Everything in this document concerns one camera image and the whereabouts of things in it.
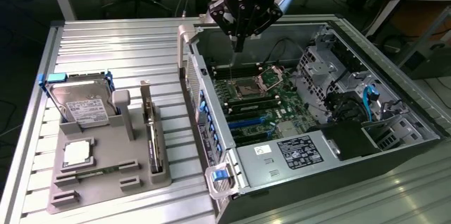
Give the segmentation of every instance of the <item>floor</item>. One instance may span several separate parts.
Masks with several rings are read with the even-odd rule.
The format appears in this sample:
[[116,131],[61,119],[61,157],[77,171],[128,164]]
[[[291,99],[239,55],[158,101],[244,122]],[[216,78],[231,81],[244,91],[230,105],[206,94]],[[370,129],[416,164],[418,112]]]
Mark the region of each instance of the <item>floor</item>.
[[[71,0],[80,20],[135,18],[132,3],[112,7],[107,13],[103,12],[101,5],[113,1]],[[187,8],[188,16],[204,13],[208,1],[191,0]],[[178,0],[162,0],[162,3],[174,9]],[[379,10],[380,2],[371,1],[364,7],[363,5],[362,0],[295,0],[288,14],[339,13],[358,29],[362,29]],[[167,17],[167,12],[142,5],[139,17]],[[48,26],[53,20],[63,20],[56,0],[0,0],[0,79],[4,83],[0,89],[0,193],[20,134]],[[387,29],[384,32],[394,32],[390,27]]]

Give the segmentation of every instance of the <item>hard drive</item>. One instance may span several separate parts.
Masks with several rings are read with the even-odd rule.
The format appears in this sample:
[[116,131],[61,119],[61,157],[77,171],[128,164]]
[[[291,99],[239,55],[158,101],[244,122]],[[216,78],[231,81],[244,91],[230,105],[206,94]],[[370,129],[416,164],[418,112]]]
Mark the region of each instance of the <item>hard drive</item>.
[[59,109],[63,122],[77,122],[81,128],[107,125],[117,115],[111,93],[115,90],[109,72],[48,75],[45,92]]

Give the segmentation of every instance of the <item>white plastic part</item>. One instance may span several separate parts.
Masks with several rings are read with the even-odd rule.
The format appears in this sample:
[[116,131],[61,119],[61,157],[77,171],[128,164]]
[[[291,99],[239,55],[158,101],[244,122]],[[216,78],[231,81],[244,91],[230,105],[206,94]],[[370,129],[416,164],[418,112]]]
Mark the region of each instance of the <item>white plastic part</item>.
[[207,180],[207,187],[210,191],[210,196],[212,199],[223,199],[239,192],[239,183],[238,181],[234,182],[234,187],[224,191],[218,191],[215,188],[214,180],[212,180],[212,173],[218,170],[227,169],[227,163],[223,162],[218,164],[216,166],[206,168],[206,180]]

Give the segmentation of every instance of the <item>blue latch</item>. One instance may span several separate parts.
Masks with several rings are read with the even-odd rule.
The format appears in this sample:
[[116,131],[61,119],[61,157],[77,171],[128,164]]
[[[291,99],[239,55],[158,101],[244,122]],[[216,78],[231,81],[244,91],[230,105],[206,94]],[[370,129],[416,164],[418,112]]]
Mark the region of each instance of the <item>blue latch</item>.
[[199,110],[204,111],[206,107],[207,107],[207,102],[202,101],[200,106],[199,106]]
[[216,170],[211,176],[214,181],[220,181],[228,178],[228,172],[227,170]]
[[67,79],[65,72],[52,73],[52,74],[48,75],[47,82],[48,83],[65,82],[65,79]]

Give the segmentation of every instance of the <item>blue cable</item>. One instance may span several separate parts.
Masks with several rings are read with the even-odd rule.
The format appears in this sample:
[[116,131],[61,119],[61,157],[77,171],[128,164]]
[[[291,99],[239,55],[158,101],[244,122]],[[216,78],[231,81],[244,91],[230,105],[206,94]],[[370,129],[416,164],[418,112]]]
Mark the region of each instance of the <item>blue cable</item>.
[[370,109],[370,105],[368,105],[368,94],[374,93],[375,95],[379,95],[379,92],[376,90],[376,88],[374,87],[374,85],[367,85],[364,88],[364,92],[363,92],[363,101],[364,101],[364,107],[367,109],[367,113],[368,113],[368,120],[370,122],[372,121],[372,116],[371,116],[371,109]]

